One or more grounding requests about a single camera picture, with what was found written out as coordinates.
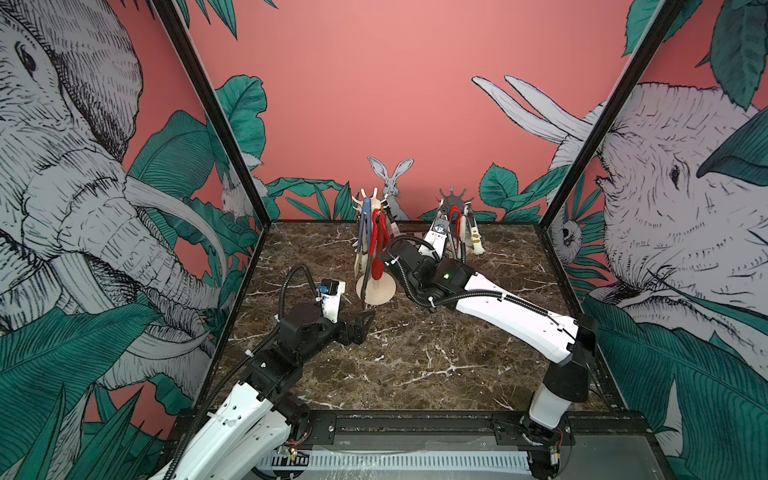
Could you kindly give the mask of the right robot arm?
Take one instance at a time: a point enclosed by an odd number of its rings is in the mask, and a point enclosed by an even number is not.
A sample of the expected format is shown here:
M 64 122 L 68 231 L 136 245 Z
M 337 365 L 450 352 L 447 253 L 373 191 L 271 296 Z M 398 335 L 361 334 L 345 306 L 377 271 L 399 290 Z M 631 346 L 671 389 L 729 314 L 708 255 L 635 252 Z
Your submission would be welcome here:
M 537 350 L 548 369 L 522 415 L 519 430 L 534 446 L 561 439 L 561 421 L 589 395 L 598 324 L 557 314 L 508 292 L 470 265 L 441 257 L 426 241 L 403 235 L 378 258 L 417 305 L 447 307 L 479 318 Z

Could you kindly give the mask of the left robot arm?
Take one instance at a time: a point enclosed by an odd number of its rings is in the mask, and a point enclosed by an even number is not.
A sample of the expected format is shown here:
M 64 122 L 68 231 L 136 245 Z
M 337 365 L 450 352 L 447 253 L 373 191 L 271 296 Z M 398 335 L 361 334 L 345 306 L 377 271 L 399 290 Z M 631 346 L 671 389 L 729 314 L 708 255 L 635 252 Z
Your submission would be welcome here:
M 158 479 L 242 479 L 283 445 L 295 447 L 312 433 L 308 407 L 290 395 L 305 364 L 326 346 L 365 342 L 375 312 L 344 317 L 341 281 L 316 283 L 299 264 L 279 290 L 276 325 L 233 368 L 241 378 L 217 410 L 203 404 Z

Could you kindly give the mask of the red looped steel tongs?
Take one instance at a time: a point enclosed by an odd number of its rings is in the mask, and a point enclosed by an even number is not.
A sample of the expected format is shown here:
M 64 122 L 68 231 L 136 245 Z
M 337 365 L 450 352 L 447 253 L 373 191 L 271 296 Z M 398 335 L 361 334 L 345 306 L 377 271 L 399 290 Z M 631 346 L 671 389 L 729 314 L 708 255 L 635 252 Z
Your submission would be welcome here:
M 451 235 L 455 243 L 459 247 L 465 246 L 465 234 L 466 234 L 466 219 L 463 216 L 462 209 L 457 206 L 452 206 L 448 213 L 449 225 L 451 228 Z

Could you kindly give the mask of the cream utensil rack stand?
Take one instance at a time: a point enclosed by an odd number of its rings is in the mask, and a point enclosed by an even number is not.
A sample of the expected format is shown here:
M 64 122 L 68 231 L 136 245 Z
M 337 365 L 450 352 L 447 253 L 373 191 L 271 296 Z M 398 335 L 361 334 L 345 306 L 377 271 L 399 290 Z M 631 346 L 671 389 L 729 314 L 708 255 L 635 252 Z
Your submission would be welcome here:
M 387 197 L 379 199 L 377 194 L 377 188 L 372 196 L 361 189 L 353 198 L 358 222 L 353 267 L 357 277 L 355 291 L 366 309 L 389 302 L 396 292 L 396 282 L 385 272 L 380 255 L 398 230 L 393 225 Z

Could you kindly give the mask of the pink steel tongs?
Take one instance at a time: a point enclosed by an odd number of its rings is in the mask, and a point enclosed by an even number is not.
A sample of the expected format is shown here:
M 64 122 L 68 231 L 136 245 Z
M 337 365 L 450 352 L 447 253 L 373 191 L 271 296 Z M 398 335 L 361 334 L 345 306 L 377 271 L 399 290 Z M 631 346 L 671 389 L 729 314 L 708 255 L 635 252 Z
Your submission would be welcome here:
M 398 225 L 397 225 L 397 223 L 396 223 L 396 221 L 394 219 L 394 216 L 393 216 L 393 214 L 391 212 L 391 209 L 389 207 L 384 207 L 383 211 L 384 211 L 384 213 L 386 215 L 386 218 L 387 218 L 388 231 L 389 231 L 390 235 L 392 236 L 392 235 L 394 235 L 394 234 L 396 234 L 397 232 L 400 231 L 399 227 L 398 227 Z

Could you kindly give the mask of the dark grey utensil rack stand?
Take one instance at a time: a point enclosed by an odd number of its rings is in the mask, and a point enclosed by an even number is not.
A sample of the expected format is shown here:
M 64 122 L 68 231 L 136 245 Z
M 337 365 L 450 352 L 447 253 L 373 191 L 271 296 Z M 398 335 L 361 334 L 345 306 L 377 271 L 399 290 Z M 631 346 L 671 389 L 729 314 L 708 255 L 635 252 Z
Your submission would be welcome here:
M 455 194 L 454 193 L 454 187 L 451 186 L 450 189 L 449 189 L 449 193 L 448 194 L 445 194 L 442 190 L 439 190 L 439 192 L 440 192 L 440 195 L 441 195 L 441 197 L 439 198 L 440 204 L 444 203 L 448 207 L 449 211 L 450 211 L 450 208 L 452 206 L 460 207 L 462 209 L 462 213 L 463 213 L 463 216 L 464 216 L 465 204 L 467 202 L 470 202 L 470 203 L 472 202 L 472 199 L 465 200 L 463 198 L 463 195 L 466 193 L 465 190 L 463 190 L 460 194 Z M 450 233 L 449 233 L 449 236 L 448 236 L 448 240 L 447 240 L 447 243 L 446 243 L 445 250 L 448 250 L 448 256 L 449 257 L 452 257 L 452 258 L 454 258 L 456 260 L 460 260 L 463 263 L 467 262 L 468 254 L 473 252 L 472 247 L 468 244 L 468 241 L 467 241 L 467 238 L 466 238 L 466 234 L 465 234 L 465 246 L 464 247 L 459 247 L 455 243 L 455 241 L 454 241 L 454 239 L 452 238 L 452 235 L 451 235 L 451 228 L 450 228 Z

